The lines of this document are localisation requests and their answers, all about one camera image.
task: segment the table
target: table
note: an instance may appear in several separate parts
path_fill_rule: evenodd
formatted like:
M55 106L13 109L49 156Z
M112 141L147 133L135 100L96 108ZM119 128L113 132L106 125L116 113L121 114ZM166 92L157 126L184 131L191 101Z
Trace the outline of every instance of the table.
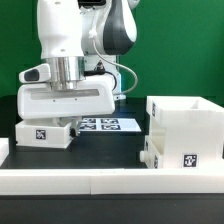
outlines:
M117 103L142 133L83 133L65 151L16 147L16 96L0 99L0 137L10 138L1 169L135 168L148 132L145 99ZM223 223L223 194L1 196L0 223Z

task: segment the paper sheet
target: paper sheet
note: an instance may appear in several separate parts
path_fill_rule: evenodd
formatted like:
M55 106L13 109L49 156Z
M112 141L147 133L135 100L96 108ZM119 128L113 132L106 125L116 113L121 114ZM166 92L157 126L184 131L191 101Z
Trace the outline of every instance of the paper sheet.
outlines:
M141 132L135 119L83 118L80 131Z

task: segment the green wall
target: green wall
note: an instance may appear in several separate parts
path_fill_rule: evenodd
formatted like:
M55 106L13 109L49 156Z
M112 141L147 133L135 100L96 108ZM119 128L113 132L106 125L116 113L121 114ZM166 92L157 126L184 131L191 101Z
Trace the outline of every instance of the green wall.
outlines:
M16 94L18 73L40 63L36 1L1 0L0 96ZM224 106L223 9L223 0L141 0L137 43L121 57L139 77L128 96L197 95Z

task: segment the white container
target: white container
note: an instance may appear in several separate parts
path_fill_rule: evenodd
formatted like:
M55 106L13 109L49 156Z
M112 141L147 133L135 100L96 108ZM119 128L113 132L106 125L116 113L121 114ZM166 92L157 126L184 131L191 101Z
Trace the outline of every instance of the white container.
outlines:
M18 146L67 148L72 141L72 122L57 125L52 119L24 120L16 125Z
M141 160L148 168L212 169L224 163L222 107L201 97L149 96L147 112L149 136L141 152L147 156Z

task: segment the robot cable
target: robot cable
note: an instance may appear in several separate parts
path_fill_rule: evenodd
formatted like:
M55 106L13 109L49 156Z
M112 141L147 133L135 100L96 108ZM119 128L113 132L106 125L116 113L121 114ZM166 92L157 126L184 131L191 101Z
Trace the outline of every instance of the robot cable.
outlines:
M93 38L93 47L94 47L94 49L95 49L97 55L98 55L102 60L104 60L104 61L106 61L107 63L112 64L112 65L114 65L114 66L117 66L117 67L120 67L120 68L125 69L126 71L130 72L130 73L133 75L133 77L134 77L135 82L134 82L134 84L133 84L133 86L132 86L131 88L129 88L129 89L125 90L125 91L122 91L122 92L120 92L120 93L113 93L113 95L126 94L126 93L129 93L129 92L131 92L132 90L134 90L135 87L136 87L137 84L138 84L138 77L137 77L136 73L135 73L133 70L131 70L130 68L124 66L124 65L117 64L117 63L113 63L113 62L110 62L110 61L108 61L107 59L105 59L105 58L99 53L99 51L98 51L97 48L96 48L95 38Z

